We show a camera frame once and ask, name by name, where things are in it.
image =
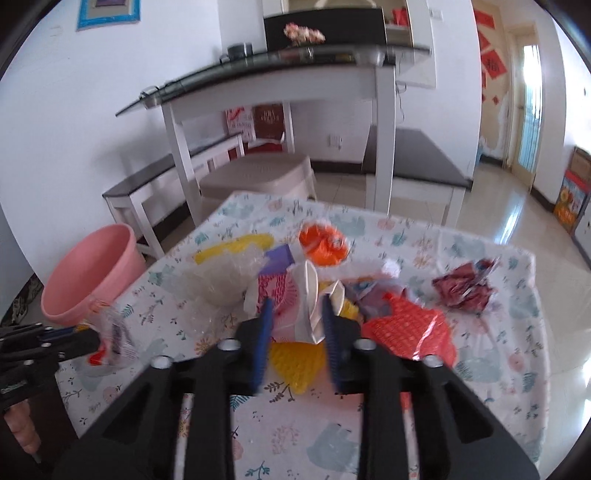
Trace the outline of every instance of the cardboard box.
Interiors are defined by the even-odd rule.
[[[577,224],[583,205],[589,195],[590,186],[572,171],[567,170],[558,194],[554,216],[567,232],[572,232]]]
[[[585,150],[575,147],[569,170],[585,183],[591,183],[591,155]]]

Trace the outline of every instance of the human hand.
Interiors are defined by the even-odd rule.
[[[32,455],[39,450],[41,439],[35,431],[31,419],[31,407],[27,400],[10,407],[4,414],[4,420],[25,452]]]

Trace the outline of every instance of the picture frame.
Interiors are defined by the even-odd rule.
[[[80,0],[78,30],[140,21],[141,0]]]

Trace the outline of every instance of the cable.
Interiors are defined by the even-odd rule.
[[[396,96],[398,97],[398,101],[400,102],[400,111],[402,112],[402,121],[400,123],[403,124],[404,123],[404,109],[402,108],[402,97],[400,95],[408,90],[408,85],[403,82],[396,82],[394,85],[396,88]],[[400,91],[400,86],[404,86],[404,90]]]

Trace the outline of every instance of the black cup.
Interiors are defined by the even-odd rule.
[[[220,57],[220,63],[245,59],[252,55],[252,43],[237,43],[228,47],[228,53]]]

